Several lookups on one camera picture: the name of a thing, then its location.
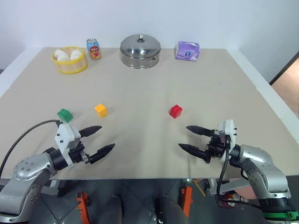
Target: black cable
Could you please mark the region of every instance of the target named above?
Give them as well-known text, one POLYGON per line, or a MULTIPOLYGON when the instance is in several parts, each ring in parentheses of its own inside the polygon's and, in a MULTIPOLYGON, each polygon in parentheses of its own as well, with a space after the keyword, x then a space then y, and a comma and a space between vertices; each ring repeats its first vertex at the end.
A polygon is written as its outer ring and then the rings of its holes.
POLYGON ((33 129, 35 129, 36 127, 39 127, 40 125, 44 125, 44 124, 47 124, 47 123, 51 123, 51 122, 55 122, 57 124, 57 126, 59 126, 60 124, 62 124, 62 122, 60 120, 46 120, 46 121, 43 121, 37 125, 34 125, 33 127, 31 127, 30 129, 28 129, 26 132, 24 132, 24 134, 22 134, 18 139, 17 141, 15 141, 15 143, 10 147, 9 151, 7 152, 6 156, 4 157, 4 160, 1 164, 1 167, 0 167, 0 179, 1 179, 1 175, 2 175, 2 172, 3 172, 3 169, 4 169, 4 166, 5 166, 5 163, 7 162, 8 160, 8 157, 9 155, 11 154, 11 152, 13 151, 14 147, 19 143, 19 141, 21 141, 22 138, 24 138, 24 136, 26 134, 28 134, 29 132, 31 132, 33 129))
POLYGON ((248 178, 244 176, 244 170, 243 170, 243 168, 241 168, 241 177, 243 177, 244 179, 248 180, 248 178))
POLYGON ((258 206, 258 205, 255 205, 255 204, 251 204, 251 203, 248 203, 248 202, 242 202, 242 201, 235 201, 235 200, 226 200, 226 199, 223 199, 221 197, 221 195, 220 195, 220 186, 222 184, 222 179, 223 179, 226 167, 228 166, 228 154, 229 154, 229 149, 226 148, 226 150, 225 150, 225 161, 224 161, 224 164, 223 164, 223 167, 222 167, 222 171, 220 173, 219 181, 218 181, 218 184, 217 184, 217 196, 219 197, 219 199, 221 201, 226 202, 226 203, 245 204, 245 205, 249 205, 249 206, 252 206, 252 207, 255 207, 255 208, 261 210, 261 207, 258 206))

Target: orange bracket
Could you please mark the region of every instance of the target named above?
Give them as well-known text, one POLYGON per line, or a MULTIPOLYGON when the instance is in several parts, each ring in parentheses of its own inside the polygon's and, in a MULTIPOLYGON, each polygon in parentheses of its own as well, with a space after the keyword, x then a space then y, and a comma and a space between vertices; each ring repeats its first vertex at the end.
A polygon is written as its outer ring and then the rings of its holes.
POLYGON ((77 193, 77 201, 79 202, 78 209, 80 211, 82 223, 90 224, 87 211, 88 194, 84 193, 83 191, 80 191, 79 193, 77 193))
POLYGON ((192 188, 187 186, 186 188, 181 189, 181 192, 183 194, 183 211, 187 218, 189 218, 191 203, 193 203, 193 200, 191 198, 192 188))

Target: lid handle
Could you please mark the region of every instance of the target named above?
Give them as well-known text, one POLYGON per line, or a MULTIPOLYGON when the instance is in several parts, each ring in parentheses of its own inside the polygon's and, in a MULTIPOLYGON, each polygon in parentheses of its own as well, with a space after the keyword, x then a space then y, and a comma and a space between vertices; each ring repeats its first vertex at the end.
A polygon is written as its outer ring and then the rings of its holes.
POLYGON ((138 35, 138 40, 137 40, 139 43, 142 43, 144 42, 144 39, 143 39, 143 34, 139 34, 138 35))

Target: pot lid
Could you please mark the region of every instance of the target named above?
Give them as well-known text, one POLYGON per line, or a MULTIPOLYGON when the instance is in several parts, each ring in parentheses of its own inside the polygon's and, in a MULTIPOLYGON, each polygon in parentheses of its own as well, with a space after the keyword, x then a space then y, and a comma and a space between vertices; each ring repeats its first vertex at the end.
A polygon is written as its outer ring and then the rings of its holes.
POLYGON ((159 53, 161 46, 159 41, 145 34, 128 36, 121 42, 121 51, 130 57, 151 57, 159 53))

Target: red block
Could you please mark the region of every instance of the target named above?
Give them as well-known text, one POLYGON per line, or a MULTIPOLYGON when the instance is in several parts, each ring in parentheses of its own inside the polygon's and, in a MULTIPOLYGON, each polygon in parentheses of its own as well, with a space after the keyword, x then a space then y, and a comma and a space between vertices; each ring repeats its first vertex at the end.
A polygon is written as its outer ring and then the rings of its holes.
POLYGON ((175 105, 170 109, 170 116, 172 116, 173 118, 177 118, 181 112, 182 112, 183 108, 180 107, 179 105, 175 105))

